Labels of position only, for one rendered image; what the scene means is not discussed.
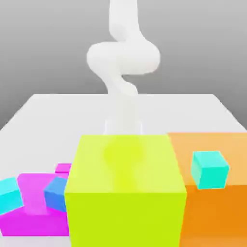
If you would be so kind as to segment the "small magenta cube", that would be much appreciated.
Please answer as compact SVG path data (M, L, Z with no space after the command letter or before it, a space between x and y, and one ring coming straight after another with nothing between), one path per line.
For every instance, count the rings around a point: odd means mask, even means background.
M58 163L55 169L56 173L67 173L69 174L72 163Z

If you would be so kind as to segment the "large magenta box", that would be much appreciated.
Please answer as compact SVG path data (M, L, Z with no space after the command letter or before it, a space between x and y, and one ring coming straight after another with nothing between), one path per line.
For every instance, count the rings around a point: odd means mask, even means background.
M24 206L0 215L3 236L69 236L67 213L46 206L44 189L67 174L22 173L17 182Z

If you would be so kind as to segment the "large orange box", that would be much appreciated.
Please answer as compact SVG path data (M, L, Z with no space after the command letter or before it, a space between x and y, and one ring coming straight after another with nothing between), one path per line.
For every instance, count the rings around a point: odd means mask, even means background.
M187 190L180 247L247 247L247 133L169 133ZM220 151L230 166L224 189L199 190L194 151Z

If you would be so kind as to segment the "small cyan cube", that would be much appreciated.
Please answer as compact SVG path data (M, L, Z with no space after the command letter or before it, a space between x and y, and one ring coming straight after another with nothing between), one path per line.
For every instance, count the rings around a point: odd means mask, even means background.
M0 215L22 206L23 200L16 177L0 180Z

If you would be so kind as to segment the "small turquoise cube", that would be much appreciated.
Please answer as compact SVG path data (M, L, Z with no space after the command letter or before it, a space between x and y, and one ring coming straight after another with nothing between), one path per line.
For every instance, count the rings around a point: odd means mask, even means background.
M229 165L220 151L194 151L191 175L197 189L224 189Z

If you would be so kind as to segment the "small blue cube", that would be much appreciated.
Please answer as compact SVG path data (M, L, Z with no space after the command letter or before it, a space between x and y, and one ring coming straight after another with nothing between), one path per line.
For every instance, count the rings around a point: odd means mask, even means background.
M64 191L67 180L55 177L44 189L46 206L61 212L66 212Z

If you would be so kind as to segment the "large yellow-green box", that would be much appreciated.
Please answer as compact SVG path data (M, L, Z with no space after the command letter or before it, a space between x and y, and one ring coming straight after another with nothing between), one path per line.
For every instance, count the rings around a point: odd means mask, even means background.
M186 198L168 135L83 135L65 189L71 247L179 247Z

